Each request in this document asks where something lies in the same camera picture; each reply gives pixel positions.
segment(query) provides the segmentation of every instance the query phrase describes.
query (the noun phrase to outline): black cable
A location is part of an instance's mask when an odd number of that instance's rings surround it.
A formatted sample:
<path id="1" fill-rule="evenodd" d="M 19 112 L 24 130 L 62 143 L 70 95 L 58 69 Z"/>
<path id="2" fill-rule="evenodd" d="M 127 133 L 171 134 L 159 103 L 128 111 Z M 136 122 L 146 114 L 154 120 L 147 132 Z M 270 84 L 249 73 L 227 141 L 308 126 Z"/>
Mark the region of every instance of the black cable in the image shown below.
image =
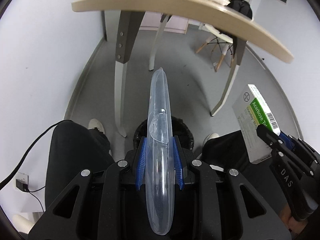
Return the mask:
<path id="1" fill-rule="evenodd" d="M 43 186 L 42 188 L 37 189 L 37 190 L 35 190 L 35 191 L 30 191 L 30 190 L 28 190 L 28 192 L 30 192 L 30 193 L 37 192 L 37 191 L 39 191 L 39 190 L 41 190 L 41 189 L 43 189 L 43 188 L 45 188 L 45 186 Z"/>
<path id="2" fill-rule="evenodd" d="M 39 203 L 40 203 L 40 205 L 41 205 L 41 208 L 42 208 L 42 212 L 44 213 L 44 209 L 43 209 L 43 206 L 42 206 L 40 200 L 39 200 L 35 195 L 33 195 L 33 196 L 39 201 Z"/>
<path id="3" fill-rule="evenodd" d="M 40 138 L 42 136 L 44 136 L 52 127 L 55 127 L 56 125 L 58 125 L 61 122 L 64 121 L 71 121 L 71 120 L 62 120 L 60 122 L 57 122 L 55 124 L 53 124 L 52 126 L 50 126 L 47 130 L 45 130 L 42 134 L 40 134 L 38 136 L 37 139 L 35 139 L 33 141 L 33 143 L 29 146 L 29 148 L 26 150 L 25 154 L 23 155 L 23 157 L 21 158 L 20 162 L 18 163 L 17 167 L 14 168 L 14 170 L 10 173 L 10 175 L 8 177 L 6 177 L 1 183 L 0 183 L 0 190 L 4 188 L 5 185 L 7 185 L 10 180 L 13 179 L 13 177 L 15 176 L 15 174 L 18 172 L 18 170 L 20 169 L 21 165 L 23 164 L 25 158 L 27 157 L 28 153 L 30 152 L 30 150 L 33 148 L 33 146 L 37 143 L 38 140 L 40 140 Z"/>

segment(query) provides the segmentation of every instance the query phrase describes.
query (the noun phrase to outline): acarbose tablets box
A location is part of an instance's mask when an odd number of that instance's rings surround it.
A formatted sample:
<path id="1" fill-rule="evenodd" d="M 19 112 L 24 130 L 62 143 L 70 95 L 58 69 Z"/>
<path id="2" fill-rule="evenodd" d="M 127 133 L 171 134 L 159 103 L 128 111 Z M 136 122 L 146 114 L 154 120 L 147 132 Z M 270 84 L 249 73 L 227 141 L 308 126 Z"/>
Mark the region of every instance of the acarbose tablets box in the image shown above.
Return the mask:
<path id="1" fill-rule="evenodd" d="M 263 124 L 280 135 L 280 128 L 256 86 L 247 85 L 232 108 L 241 128 L 249 161 L 257 164 L 270 158 L 271 148 L 257 136 L 256 129 Z"/>

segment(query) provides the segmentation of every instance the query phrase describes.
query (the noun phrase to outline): metal screw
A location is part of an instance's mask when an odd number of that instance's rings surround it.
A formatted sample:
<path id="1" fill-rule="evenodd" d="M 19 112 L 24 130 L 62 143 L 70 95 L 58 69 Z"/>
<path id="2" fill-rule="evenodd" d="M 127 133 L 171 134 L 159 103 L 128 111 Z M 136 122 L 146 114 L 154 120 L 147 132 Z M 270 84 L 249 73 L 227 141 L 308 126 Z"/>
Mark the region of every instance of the metal screw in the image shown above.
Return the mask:
<path id="1" fill-rule="evenodd" d="M 238 176 L 239 171 L 237 171 L 236 169 L 231 169 L 231 170 L 229 171 L 229 173 L 230 173 L 230 175 L 232 175 L 232 176 Z"/>
<path id="2" fill-rule="evenodd" d="M 88 176 L 90 174 L 90 171 L 89 170 L 83 170 L 83 171 L 81 171 L 81 176 L 82 177 L 86 177 L 86 176 Z"/>
<path id="3" fill-rule="evenodd" d="M 125 166 L 127 166 L 128 165 L 128 163 L 127 163 L 127 161 L 125 161 L 125 160 L 122 160 L 122 161 L 119 161 L 118 162 L 118 166 L 119 167 L 125 167 Z"/>
<path id="4" fill-rule="evenodd" d="M 201 160 L 193 160 L 192 161 L 193 166 L 201 166 L 201 164 L 202 164 Z"/>

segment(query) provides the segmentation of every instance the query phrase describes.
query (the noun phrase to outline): white sneaker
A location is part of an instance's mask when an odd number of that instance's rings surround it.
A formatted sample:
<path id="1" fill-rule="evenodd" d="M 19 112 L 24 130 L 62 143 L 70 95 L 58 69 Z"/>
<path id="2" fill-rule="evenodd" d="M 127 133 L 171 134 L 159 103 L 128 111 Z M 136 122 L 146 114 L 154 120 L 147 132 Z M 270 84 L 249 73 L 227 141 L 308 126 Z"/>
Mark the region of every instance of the white sneaker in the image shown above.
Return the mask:
<path id="1" fill-rule="evenodd" d="M 213 138 L 218 138 L 220 137 L 220 135 L 218 135 L 217 133 L 212 133 L 212 134 L 209 134 L 203 141 L 202 143 L 202 148 L 204 147 L 205 143 L 207 141 L 209 141 L 210 139 L 213 139 Z M 202 153 L 199 154 L 199 156 L 197 157 L 197 159 L 200 159 L 202 157 Z"/>
<path id="2" fill-rule="evenodd" d="M 104 131 L 102 123 L 99 120 L 95 119 L 95 118 L 91 119 L 89 121 L 89 124 L 88 124 L 88 129 L 94 129 L 94 128 L 97 128 L 100 132 L 105 134 L 105 131 Z"/>
<path id="3" fill-rule="evenodd" d="M 203 144 L 202 144 L 202 147 L 204 147 L 205 143 L 213 138 L 218 138 L 220 137 L 217 133 L 212 133 L 212 134 L 209 134 L 203 141 Z"/>

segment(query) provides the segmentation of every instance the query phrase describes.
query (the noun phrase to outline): transparent plastic case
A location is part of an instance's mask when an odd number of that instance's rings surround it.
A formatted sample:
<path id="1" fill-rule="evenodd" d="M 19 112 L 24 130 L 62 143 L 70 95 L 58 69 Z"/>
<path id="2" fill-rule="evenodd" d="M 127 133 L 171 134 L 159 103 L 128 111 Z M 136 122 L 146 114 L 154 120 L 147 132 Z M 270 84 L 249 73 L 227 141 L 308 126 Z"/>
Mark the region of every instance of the transparent plastic case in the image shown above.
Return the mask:
<path id="1" fill-rule="evenodd" d="M 162 68 L 153 74 L 150 87 L 146 200 L 152 230 L 165 235 L 173 218 L 174 160 L 169 91 Z"/>

